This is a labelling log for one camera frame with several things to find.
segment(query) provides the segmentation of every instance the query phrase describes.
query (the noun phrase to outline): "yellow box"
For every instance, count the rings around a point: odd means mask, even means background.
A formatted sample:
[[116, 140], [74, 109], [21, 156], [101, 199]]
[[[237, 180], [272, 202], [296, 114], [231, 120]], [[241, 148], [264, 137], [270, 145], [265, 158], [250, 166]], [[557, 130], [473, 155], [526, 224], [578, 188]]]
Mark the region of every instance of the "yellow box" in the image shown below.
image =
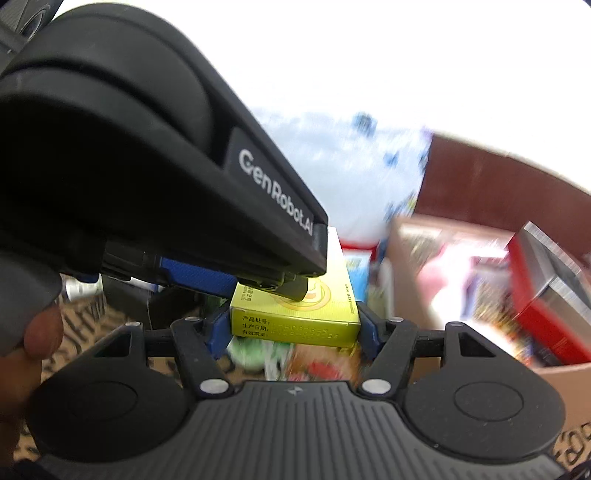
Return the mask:
[[308, 280], [304, 300], [288, 300], [238, 284], [230, 316], [232, 333], [238, 336], [310, 345], [353, 345], [359, 333], [359, 314], [336, 229], [328, 230], [326, 273]]

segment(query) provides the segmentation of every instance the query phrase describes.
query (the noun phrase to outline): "green item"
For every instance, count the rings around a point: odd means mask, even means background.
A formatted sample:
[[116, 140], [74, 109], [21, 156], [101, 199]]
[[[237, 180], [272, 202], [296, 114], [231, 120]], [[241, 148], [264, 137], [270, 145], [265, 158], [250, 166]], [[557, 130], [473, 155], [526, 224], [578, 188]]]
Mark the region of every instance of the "green item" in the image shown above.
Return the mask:
[[291, 356], [292, 344], [261, 340], [265, 351], [265, 379], [281, 380], [285, 366]]
[[245, 372], [258, 373], [265, 369], [264, 340], [232, 337], [228, 344], [228, 356]]

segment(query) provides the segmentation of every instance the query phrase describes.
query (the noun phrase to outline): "red packaging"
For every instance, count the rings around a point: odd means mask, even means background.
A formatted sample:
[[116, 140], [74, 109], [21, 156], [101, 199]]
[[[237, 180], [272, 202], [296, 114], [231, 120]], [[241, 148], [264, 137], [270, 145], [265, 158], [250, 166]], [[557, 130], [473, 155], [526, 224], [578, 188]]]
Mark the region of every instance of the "red packaging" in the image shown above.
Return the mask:
[[508, 248], [517, 321], [565, 364], [591, 362], [591, 309], [580, 268], [532, 223]]

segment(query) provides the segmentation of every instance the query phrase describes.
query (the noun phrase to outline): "rubber grip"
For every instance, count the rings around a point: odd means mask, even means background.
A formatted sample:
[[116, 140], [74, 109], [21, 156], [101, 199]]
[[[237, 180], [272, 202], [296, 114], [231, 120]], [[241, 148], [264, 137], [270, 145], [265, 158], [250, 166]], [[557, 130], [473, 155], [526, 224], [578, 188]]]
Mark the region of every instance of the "rubber grip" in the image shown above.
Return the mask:
[[22, 343], [27, 325], [60, 292], [58, 272], [29, 258], [0, 251], [0, 356]]

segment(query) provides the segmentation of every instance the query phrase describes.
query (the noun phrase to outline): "brown cardboard box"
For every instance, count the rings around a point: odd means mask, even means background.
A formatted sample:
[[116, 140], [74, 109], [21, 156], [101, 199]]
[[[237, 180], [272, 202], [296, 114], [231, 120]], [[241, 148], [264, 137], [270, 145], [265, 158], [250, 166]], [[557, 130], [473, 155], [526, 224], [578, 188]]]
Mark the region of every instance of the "brown cardboard box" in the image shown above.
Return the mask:
[[[479, 236], [510, 238], [507, 231], [471, 225], [455, 220], [415, 215], [405, 223], [446, 227]], [[386, 257], [392, 264], [394, 276], [395, 314], [412, 320], [420, 328], [433, 329], [436, 325], [423, 305], [417, 284], [416, 269], [411, 264], [410, 252], [399, 235], [400, 221], [392, 220]], [[418, 378], [439, 367], [439, 359], [420, 359], [415, 363], [413, 378]], [[554, 454], [566, 468], [591, 460], [591, 363], [567, 367], [535, 369], [562, 396], [566, 406], [564, 429], [556, 441]]]

